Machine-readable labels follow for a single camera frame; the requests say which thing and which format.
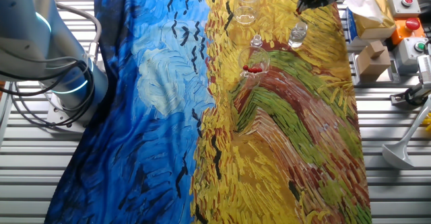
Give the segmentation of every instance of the wire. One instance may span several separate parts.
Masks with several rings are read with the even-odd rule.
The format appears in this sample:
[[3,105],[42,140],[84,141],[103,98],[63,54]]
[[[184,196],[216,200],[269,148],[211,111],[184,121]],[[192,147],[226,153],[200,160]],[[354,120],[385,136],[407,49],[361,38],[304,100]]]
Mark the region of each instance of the wire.
[[100,24],[99,20],[97,20],[96,17],[80,9],[73,8],[72,6],[63,5],[62,3],[59,3],[59,2],[56,2],[56,4],[59,9],[65,9],[67,11],[70,11],[72,13],[85,17],[87,19],[90,19],[96,26],[96,36],[94,37],[92,42],[99,42],[100,36],[102,35],[102,25]]
[[[86,70],[86,67],[84,66],[83,67],[83,62],[82,61],[80,61],[81,63],[78,65],[78,67],[82,70],[82,71],[85,71]],[[21,111],[21,109],[20,109],[20,107],[18,106],[18,104],[17,104],[17,102],[16,102],[16,100],[12,97],[12,102],[13,102],[13,105],[15,106],[15,108],[16,108],[16,110],[26,119],[26,120],[28,120],[29,122],[31,122],[32,124],[36,124],[36,125],[38,125],[38,126],[43,126],[43,127],[56,127],[56,126],[65,126],[65,125],[68,125],[68,124],[71,124],[71,123],[73,123],[73,122],[75,122],[76,120],[78,120],[79,118],[81,118],[86,112],[87,112],[87,110],[90,108],[90,106],[91,106],[91,102],[92,102],[92,100],[94,99],[94,78],[93,78],[93,75],[92,75],[92,73],[90,72],[90,71],[86,71],[85,72],[85,74],[88,76],[88,78],[87,78],[87,80],[88,80],[88,87],[90,87],[89,88],[89,90],[87,91],[87,94],[86,94],[86,96],[85,96],[85,98],[84,98],[84,100],[83,100],[83,102],[81,103],[81,104],[85,104],[85,106],[83,107],[83,108],[81,108],[81,109],[79,109],[73,116],[71,116],[70,118],[68,118],[67,120],[64,120],[63,122],[58,122],[58,123],[51,123],[51,122],[47,122],[46,120],[44,120],[44,119],[41,119],[40,117],[38,117],[37,115],[35,115],[34,113],[32,113],[31,111],[30,111],[30,109],[27,107],[27,105],[26,105],[26,103],[25,103],[25,101],[22,99],[22,94],[20,93],[20,90],[19,90],[19,88],[18,88],[18,85],[17,85],[17,83],[15,82],[14,83],[14,85],[15,85],[15,89],[16,89],[16,91],[17,91],[17,93],[18,93],[18,96],[19,96],[19,99],[20,99],[20,102],[22,103],[22,105],[23,105],[23,107],[27,110],[27,112],[29,113],[29,114],[31,114],[33,117],[35,117],[35,119],[37,119],[37,120],[39,120],[39,121],[41,121],[42,123],[40,123],[40,122],[36,122],[36,121],[34,121],[34,120],[32,120],[32,119],[30,119],[30,118],[28,118],[26,115],[25,115],[25,113],[24,112],[22,112]]]
[[5,48],[0,48],[0,50],[6,52],[6,54],[9,54],[9,55],[11,55],[11,56],[13,56],[13,57],[15,57],[17,59],[21,59],[21,60],[29,61],[29,62],[33,62],[33,63],[54,63],[54,62],[58,62],[58,61],[61,61],[61,60],[73,60],[73,61],[77,61],[77,59],[74,58],[74,57],[58,57],[58,58],[55,58],[55,59],[43,59],[43,60],[29,59],[29,58],[21,57],[20,55],[14,53],[14,52],[11,52],[11,51],[9,51],[9,50],[7,50]]
[[429,55],[430,54],[430,52],[428,51],[428,45],[429,45],[429,43],[431,43],[431,39],[428,40],[427,42],[425,42],[425,46],[424,46],[424,54],[425,55]]
[[53,88],[55,88],[55,86],[57,86],[64,79],[64,77],[66,77],[67,73],[70,72],[70,70],[72,70],[73,68],[77,67],[80,64],[80,62],[84,63],[83,61],[78,61],[78,62],[72,64],[66,70],[64,70],[62,72],[62,75],[52,85],[50,85],[49,87],[47,87],[47,88],[45,88],[43,90],[40,90],[38,92],[18,93],[18,92],[15,92],[15,91],[4,89],[2,87],[0,87],[0,91],[2,91],[3,93],[11,94],[13,96],[37,96],[39,94],[43,94],[43,93],[48,92],[48,91],[52,90]]
[[[41,89],[44,89],[43,88],[43,84],[41,83],[41,82],[39,82],[39,86],[40,86],[40,88]],[[46,92],[44,92],[43,93],[44,94],[44,96],[45,96],[45,98],[46,98],[46,100],[48,100],[48,102],[52,105],[52,106],[54,106],[56,109],[58,109],[59,111],[61,111],[61,112],[72,112],[72,111],[75,111],[75,110],[79,110],[82,106],[84,106],[84,104],[90,99],[89,97],[87,97],[86,99],[84,99],[83,101],[82,101],[82,103],[80,103],[79,105],[77,105],[77,106],[75,106],[74,108],[66,108],[66,107],[64,107],[64,106],[62,106],[61,104],[59,104],[59,106],[58,105],[56,105],[56,104],[54,104],[54,102],[48,97],[48,95],[46,94]]]

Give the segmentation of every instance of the clear glass cup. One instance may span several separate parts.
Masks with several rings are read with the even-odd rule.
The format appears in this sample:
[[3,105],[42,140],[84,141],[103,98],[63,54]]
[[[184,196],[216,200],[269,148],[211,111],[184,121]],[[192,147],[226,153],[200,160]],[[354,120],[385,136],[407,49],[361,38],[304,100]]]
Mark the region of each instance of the clear glass cup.
[[304,42],[307,35],[308,26],[305,22],[298,22],[295,28],[292,29],[289,36],[289,46],[298,48]]
[[261,0],[235,0],[234,18],[243,25],[253,23],[259,14]]
[[240,52],[238,65],[242,69],[242,77],[250,77],[258,83],[269,70],[269,54],[261,47],[248,47]]

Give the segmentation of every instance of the white paper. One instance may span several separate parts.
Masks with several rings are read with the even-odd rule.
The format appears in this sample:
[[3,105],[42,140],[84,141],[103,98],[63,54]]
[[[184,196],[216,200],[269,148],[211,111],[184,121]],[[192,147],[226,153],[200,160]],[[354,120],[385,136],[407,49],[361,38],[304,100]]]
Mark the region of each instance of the white paper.
[[349,9],[356,15],[383,23],[383,16],[375,0],[345,0]]

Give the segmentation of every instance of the blue painted sky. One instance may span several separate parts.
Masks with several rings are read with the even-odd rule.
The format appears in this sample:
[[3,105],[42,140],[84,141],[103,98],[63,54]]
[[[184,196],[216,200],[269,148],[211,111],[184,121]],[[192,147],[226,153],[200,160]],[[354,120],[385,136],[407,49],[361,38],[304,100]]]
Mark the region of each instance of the blue painted sky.
[[95,0],[95,10],[110,92],[46,222],[190,223],[193,113],[215,107],[205,65],[209,8],[205,0]]

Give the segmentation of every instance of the red button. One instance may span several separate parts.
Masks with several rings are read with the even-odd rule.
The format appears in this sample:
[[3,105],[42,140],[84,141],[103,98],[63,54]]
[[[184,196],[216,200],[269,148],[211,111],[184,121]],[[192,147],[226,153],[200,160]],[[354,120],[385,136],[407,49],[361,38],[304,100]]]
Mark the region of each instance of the red button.
[[417,18],[409,18],[407,21],[405,21],[405,27],[408,30],[417,30],[420,27],[420,22]]
[[408,4],[412,4],[413,3],[413,0],[404,0],[406,3],[408,3]]

